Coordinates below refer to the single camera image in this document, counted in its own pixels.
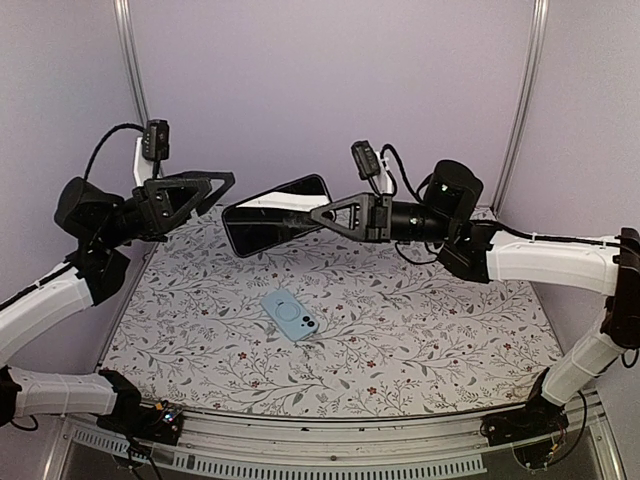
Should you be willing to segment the black phone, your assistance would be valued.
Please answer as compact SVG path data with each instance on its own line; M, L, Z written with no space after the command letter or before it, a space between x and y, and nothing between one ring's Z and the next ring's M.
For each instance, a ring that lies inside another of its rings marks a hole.
M331 201L324 179L310 174L225 207L221 221L234 254L246 258L320 230L311 211Z

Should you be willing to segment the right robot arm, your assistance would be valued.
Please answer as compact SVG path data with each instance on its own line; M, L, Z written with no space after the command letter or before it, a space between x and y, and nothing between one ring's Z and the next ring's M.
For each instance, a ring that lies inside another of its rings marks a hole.
M357 194L312 209L320 225L354 241L436 243L453 276L476 283L528 281L589 290L605 297L605 315L542 373L517 415L517 427L537 436L556 412L617 357L639 347L639 234L571 238L518 232L472 219L482 182L463 164L439 161L417 202L389 194Z

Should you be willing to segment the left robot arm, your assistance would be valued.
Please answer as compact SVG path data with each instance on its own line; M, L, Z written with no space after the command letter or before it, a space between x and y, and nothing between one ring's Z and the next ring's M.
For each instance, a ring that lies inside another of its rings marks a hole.
M98 306L123 287L129 258L120 247L164 242L192 215L207 213L234 185L231 172L187 171L149 178L130 198L83 177L64 188L55 223L78 246L51 272L1 304L1 423L38 414L87 413L99 426L135 436L157 423L122 374L43 374L12 368L10 358L67 318Z

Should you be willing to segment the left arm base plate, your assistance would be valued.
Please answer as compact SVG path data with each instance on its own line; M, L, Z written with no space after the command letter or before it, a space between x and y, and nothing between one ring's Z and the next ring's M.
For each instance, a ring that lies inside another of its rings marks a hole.
M96 424L126 438L176 446L183 430L184 415L181 406L168 401L153 406L122 403L110 414L98 415Z

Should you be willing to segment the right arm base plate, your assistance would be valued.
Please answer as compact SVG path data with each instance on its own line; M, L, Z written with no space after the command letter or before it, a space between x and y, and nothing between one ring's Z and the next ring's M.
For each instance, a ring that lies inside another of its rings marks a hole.
M563 407L527 404L514 410L492 413L481 420L480 434L490 446L528 440L564 430L569 421Z

